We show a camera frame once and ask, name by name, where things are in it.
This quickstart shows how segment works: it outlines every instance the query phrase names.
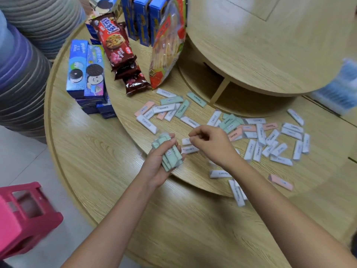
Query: person's left hand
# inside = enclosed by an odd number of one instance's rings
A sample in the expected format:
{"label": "person's left hand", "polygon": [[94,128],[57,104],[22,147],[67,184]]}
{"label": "person's left hand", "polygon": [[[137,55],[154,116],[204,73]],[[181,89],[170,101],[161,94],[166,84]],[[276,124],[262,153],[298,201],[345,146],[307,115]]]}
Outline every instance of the person's left hand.
{"label": "person's left hand", "polygon": [[[171,140],[163,142],[157,149],[150,150],[138,174],[138,176],[147,179],[147,181],[153,184],[156,188],[163,185],[173,171],[172,169],[169,172],[166,172],[161,165],[165,152],[172,148],[173,145],[176,145],[179,152],[181,152],[181,146],[178,144],[175,134],[170,134],[170,136]],[[182,154],[182,160],[184,160],[185,157],[186,154]]]}

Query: person's right hand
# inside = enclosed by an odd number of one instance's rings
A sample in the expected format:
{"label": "person's right hand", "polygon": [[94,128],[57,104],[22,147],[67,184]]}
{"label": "person's right hand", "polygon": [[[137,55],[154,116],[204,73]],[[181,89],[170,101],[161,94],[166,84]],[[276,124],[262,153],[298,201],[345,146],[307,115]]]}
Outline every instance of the person's right hand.
{"label": "person's right hand", "polygon": [[190,142],[202,150],[215,164],[227,168],[230,162],[239,157],[233,148],[228,135],[219,127],[201,125],[190,133]]}

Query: pink plastic stool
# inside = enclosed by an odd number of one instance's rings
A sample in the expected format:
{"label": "pink plastic stool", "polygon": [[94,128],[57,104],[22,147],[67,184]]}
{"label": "pink plastic stool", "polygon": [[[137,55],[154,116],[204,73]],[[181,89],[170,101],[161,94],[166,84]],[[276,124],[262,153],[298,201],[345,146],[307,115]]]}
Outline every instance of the pink plastic stool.
{"label": "pink plastic stool", "polygon": [[63,221],[40,187],[0,187],[0,260],[28,252]]}

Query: forearm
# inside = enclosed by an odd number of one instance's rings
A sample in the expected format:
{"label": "forearm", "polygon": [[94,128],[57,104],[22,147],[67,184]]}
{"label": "forearm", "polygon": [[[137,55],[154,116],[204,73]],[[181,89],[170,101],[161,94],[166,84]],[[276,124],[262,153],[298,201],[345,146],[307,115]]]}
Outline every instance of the forearm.
{"label": "forearm", "polygon": [[226,170],[242,187],[293,268],[357,267],[356,259],[341,243],[241,157]]}
{"label": "forearm", "polygon": [[131,234],[154,190],[155,187],[145,178],[137,176],[62,268],[118,268]]}

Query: stacked plastic basin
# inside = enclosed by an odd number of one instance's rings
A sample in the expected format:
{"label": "stacked plastic basin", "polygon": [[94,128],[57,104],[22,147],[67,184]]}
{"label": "stacked plastic basin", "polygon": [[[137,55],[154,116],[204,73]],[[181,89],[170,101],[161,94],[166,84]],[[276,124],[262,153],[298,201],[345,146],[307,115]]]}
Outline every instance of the stacked plastic basin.
{"label": "stacked plastic basin", "polygon": [[71,32],[86,19],[79,0],[0,0],[0,9],[48,59]]}
{"label": "stacked plastic basin", "polygon": [[45,141],[44,99],[50,69],[51,62],[15,27],[6,25],[0,11],[0,125]]}

